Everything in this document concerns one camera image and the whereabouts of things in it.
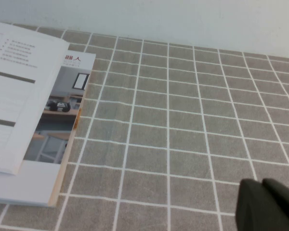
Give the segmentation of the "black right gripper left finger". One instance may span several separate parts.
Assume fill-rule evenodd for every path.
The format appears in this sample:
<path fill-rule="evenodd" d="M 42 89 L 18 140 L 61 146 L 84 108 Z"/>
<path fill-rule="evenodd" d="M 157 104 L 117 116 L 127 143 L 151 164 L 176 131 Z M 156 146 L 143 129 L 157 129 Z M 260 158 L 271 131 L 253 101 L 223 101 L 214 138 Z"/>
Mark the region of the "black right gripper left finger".
<path fill-rule="evenodd" d="M 289 231 L 289 218 L 262 182 L 252 179 L 240 182 L 235 218 L 239 231 Z"/>

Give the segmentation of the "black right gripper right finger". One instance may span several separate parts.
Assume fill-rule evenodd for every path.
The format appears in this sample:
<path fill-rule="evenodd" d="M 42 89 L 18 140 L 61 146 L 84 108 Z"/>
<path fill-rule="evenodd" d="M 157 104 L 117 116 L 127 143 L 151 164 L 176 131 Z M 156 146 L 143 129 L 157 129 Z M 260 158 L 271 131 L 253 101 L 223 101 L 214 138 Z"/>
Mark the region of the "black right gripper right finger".
<path fill-rule="evenodd" d="M 262 185 L 272 195 L 284 214 L 289 218 L 289 188 L 275 179 L 265 178 Z"/>

